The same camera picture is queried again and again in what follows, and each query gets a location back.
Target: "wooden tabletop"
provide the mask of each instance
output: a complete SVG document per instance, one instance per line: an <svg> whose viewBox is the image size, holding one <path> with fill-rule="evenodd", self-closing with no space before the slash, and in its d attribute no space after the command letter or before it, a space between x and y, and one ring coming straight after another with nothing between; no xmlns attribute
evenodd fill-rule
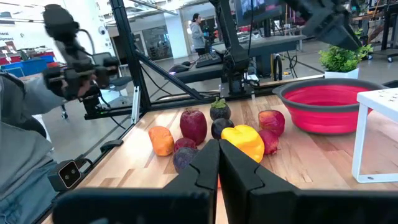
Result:
<svg viewBox="0 0 398 224"><path fill-rule="evenodd" d="M321 136L308 134L292 124L287 108L277 96L228 102L235 125L247 124L258 130L257 114L279 110L284 114L285 132L279 138L279 150L264 156L261 164L279 177L302 189L398 190L398 183L359 184L351 175L355 134ZM210 105L194 106L208 122L211 136ZM180 116L185 108L147 113L124 137L124 144L113 149L78 186L161 188L177 173L172 156L156 156L148 130L154 126L169 128L174 140L182 138ZM398 124L373 111L369 115L362 172L377 174L398 170ZM221 190L218 191L216 223L228 223ZM51 223L48 218L44 223Z"/></svg>

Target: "woman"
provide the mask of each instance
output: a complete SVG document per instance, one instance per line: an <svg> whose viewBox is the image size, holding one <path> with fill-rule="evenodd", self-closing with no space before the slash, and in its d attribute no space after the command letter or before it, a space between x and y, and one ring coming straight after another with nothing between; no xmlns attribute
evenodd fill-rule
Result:
<svg viewBox="0 0 398 224"><path fill-rule="evenodd" d="M206 53L205 50L205 36L203 35L203 32L201 31L201 28L199 26L201 22L201 17L199 16L199 13L195 13L192 17L192 23L190 25L191 31L192 31L192 42L193 46L198 52L198 55L203 55Z"/></svg>

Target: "floor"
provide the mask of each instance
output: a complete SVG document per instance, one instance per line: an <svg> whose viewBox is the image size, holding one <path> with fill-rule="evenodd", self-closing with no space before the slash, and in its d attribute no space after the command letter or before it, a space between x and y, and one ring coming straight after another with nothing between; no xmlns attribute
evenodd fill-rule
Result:
<svg viewBox="0 0 398 224"><path fill-rule="evenodd" d="M295 66L295 71L298 77L305 77L309 75L318 75L323 72L323 68L318 62L319 50L327 49L327 44L309 40L303 44L303 52L290 52L290 56L297 54L298 63ZM181 63L187 60L196 60L197 55L191 55L188 58L165 59L158 61L165 70L168 70L173 64ZM283 62L283 67L289 71L289 61L286 59ZM158 86L171 94L182 93L178 87L169 83L159 74L153 72L146 65L143 65L145 70L154 79ZM373 60L363 61L360 66L359 78L369 80L376 83L384 83L391 80L398 79L397 73L398 63L387 63L386 58L375 55ZM166 93L159 90L148 78L144 75L148 92L152 101L158 99ZM198 91L217 90L219 80L207 80L204 82L190 83L188 86L195 87ZM128 95L132 95L133 85L129 84L127 87ZM51 112L43 115L43 120L48 129L52 139L55 150L53 157L56 161L63 161L67 159L74 159L80 154L86 154L87 158L95 160L99 154L99 148L107 141L116 139L124 130L119 128L111 118L84 120L85 109L83 104L78 101L71 101L66 104L69 118L62 119L61 108L55 108ZM128 127L131 123L129 116L115 117L117 122L120 122L124 127Z"/></svg>

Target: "table leg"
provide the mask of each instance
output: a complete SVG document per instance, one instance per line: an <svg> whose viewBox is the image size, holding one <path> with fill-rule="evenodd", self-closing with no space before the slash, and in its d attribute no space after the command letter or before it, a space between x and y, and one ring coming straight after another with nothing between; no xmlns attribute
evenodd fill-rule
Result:
<svg viewBox="0 0 398 224"><path fill-rule="evenodd" d="M358 182L360 182L359 173L361 172L362 152L365 140L366 121L368 120L368 109L369 108L363 104L359 105L352 167L352 174Z"/></svg>

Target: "green plant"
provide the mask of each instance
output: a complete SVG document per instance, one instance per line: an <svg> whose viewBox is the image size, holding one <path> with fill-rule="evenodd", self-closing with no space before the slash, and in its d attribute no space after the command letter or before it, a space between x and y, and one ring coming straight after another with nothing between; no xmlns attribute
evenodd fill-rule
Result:
<svg viewBox="0 0 398 224"><path fill-rule="evenodd" d="M355 32L357 37L361 35L362 29ZM358 50L346 50L333 45L329 46L329 51L319 51L321 55L319 62L328 72L350 72L357 68L362 58L372 52L373 48L368 44Z"/></svg>

